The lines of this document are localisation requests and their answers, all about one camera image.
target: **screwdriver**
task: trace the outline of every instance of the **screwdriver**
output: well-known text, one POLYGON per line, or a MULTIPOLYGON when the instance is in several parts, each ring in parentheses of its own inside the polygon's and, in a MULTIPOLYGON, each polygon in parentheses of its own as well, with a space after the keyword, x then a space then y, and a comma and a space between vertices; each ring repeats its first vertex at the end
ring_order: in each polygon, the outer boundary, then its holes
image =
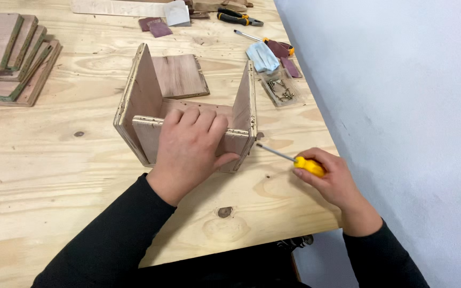
POLYGON ((294 164, 294 166, 296 168, 302 168, 304 170, 307 170, 307 171, 309 171, 310 173, 316 175, 319 178, 321 178, 321 177, 323 177, 325 175, 325 169, 323 167, 321 167, 321 165, 319 163, 317 163, 316 161, 314 161, 314 160, 305 159, 302 156, 292 158, 292 157, 287 156, 286 154, 280 153, 277 150, 273 150, 270 147, 264 146, 261 143, 256 143, 256 145, 263 148, 263 149, 265 149, 265 150, 268 150, 268 151, 272 152, 273 154, 277 154, 277 155, 279 155, 281 157, 284 157, 287 160, 293 161, 294 162, 293 164, 294 164))
MULTIPOLYGON (((252 35, 248 35, 248 34, 245 34, 239 30, 234 30, 234 32, 238 35, 241 35, 241 36, 245 36, 247 38, 250 38, 252 40, 255 40, 255 41, 263 41, 265 44, 268 44, 268 41, 269 39, 268 38, 262 38, 262 40, 260 38, 257 38, 255 36, 252 36, 252 35)), ((284 48, 288 49, 289 50, 289 55, 293 55, 295 53, 295 48, 291 45, 289 45, 288 43, 284 43, 284 42, 279 42, 280 45, 284 46, 284 48)))

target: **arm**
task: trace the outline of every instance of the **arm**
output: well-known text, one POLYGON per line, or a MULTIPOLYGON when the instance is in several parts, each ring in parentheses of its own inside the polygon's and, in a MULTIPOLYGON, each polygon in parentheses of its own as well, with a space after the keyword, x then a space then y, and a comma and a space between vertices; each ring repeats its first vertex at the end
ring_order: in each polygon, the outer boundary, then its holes
POLYGON ((171 111, 156 166, 72 239, 33 287, 113 287, 137 269, 180 200, 220 166, 239 159, 234 153, 215 156, 227 125, 214 111, 171 111))
POLYGON ((346 161, 319 148, 298 156, 317 160, 327 171, 322 178, 303 169, 293 173, 341 209, 343 238, 359 285, 384 286, 387 281, 403 287, 428 287, 408 252, 356 187, 346 161))

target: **plastic container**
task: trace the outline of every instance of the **plastic container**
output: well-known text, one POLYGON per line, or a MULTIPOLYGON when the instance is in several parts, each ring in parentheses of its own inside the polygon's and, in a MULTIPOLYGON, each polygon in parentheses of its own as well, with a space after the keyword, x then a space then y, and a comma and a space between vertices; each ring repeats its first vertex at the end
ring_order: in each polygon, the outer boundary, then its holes
POLYGON ((259 73, 259 77, 275 106, 286 106, 297 102, 300 89, 287 69, 278 68, 272 74, 259 73))

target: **hand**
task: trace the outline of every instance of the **hand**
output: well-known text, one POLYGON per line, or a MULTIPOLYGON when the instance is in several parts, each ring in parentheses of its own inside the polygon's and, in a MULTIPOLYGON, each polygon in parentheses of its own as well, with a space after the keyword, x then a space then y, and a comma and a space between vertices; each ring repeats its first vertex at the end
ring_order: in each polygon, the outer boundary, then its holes
POLYGON ((327 171, 321 178, 301 168, 295 168, 293 173, 316 188, 325 200, 341 209, 344 233, 367 236, 381 228, 383 221, 380 215, 360 193, 344 159, 320 148, 310 148, 297 156, 316 160, 327 171))
POLYGON ((146 179, 161 199, 177 206, 181 199, 222 165, 239 159, 235 153, 215 156, 228 126, 215 111, 174 109, 163 121, 156 165, 146 179))

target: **finger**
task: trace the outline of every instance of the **finger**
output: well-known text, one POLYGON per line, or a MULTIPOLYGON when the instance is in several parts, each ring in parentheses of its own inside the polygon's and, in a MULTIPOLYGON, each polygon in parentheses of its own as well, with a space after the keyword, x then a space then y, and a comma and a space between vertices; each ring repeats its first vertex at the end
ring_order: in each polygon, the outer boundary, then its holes
POLYGON ((184 114, 184 112, 179 110, 179 109, 171 110, 166 115, 165 120, 163 121, 163 126, 169 127, 169 126, 176 125, 181 120, 181 117, 182 117, 183 114, 184 114))
POLYGON ((211 124, 211 128, 209 128, 209 134, 214 137, 214 140, 217 140, 217 143, 220 142, 223 134, 227 131, 227 126, 229 122, 227 118, 223 115, 216 115, 211 124))
POLYGON ((182 116, 181 120, 179 121, 179 124, 182 125, 193 125, 198 119, 198 116, 200 115, 200 111, 196 107, 190 107, 188 110, 184 112, 184 115, 182 116))
POLYGON ((324 168, 328 171, 335 171, 337 169, 337 163, 339 157, 332 155, 320 148, 310 148, 308 150, 300 152, 298 156, 302 156, 305 159, 313 159, 323 164, 324 168))
POLYGON ((195 125, 201 128, 203 131, 209 131, 211 125, 213 124, 213 120, 216 117, 216 111, 214 110, 205 110, 200 113, 200 116, 195 122, 195 125))
POLYGON ((238 160, 239 157, 240 156, 238 154, 235 154, 235 153, 226 153, 226 154, 220 155, 220 156, 216 157, 216 161, 214 162, 214 169, 216 170, 216 169, 224 166, 227 163, 230 163, 232 161, 238 160))
POLYGON ((300 178, 302 181, 305 183, 311 185, 312 187, 320 190, 323 188, 325 185, 325 180, 322 180, 321 178, 318 178, 317 176, 313 175, 307 170, 304 170, 302 168, 295 168, 293 169, 293 173, 300 178))

